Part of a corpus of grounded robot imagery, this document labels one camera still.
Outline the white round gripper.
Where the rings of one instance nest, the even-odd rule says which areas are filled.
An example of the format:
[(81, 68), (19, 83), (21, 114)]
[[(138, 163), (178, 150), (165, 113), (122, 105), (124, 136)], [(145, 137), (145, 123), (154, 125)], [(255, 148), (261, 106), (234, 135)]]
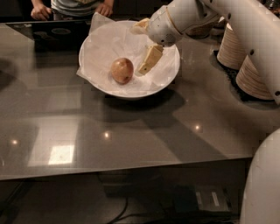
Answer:
[(162, 58), (164, 47), (175, 45), (182, 39), (172, 23), (167, 6), (162, 6), (150, 19), (144, 18), (130, 27), (132, 34), (146, 34), (157, 45), (147, 45), (143, 57), (136, 67), (136, 75), (146, 75)]

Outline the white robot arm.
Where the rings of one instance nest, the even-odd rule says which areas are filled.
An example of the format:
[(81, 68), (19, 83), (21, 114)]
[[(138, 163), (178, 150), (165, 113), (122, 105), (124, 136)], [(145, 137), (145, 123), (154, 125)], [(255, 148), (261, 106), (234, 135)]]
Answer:
[[(192, 28), (223, 17), (280, 103), (280, 20), (257, 0), (173, 0), (131, 31), (173, 46)], [(280, 131), (259, 146), (244, 189), (240, 224), (280, 224)]]

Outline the person's left hand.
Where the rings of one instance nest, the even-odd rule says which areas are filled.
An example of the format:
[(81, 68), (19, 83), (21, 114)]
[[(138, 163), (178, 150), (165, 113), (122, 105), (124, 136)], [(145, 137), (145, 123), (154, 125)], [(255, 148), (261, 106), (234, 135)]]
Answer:
[(99, 14), (110, 17), (113, 14), (114, 0), (103, 0), (96, 8)]

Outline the person's right hand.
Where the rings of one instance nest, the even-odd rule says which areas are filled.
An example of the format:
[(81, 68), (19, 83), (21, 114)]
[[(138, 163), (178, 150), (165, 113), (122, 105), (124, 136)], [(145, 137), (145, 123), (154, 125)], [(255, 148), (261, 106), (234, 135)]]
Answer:
[(52, 15), (52, 9), (45, 6), (43, 0), (31, 0), (31, 17), (35, 20), (47, 21)]

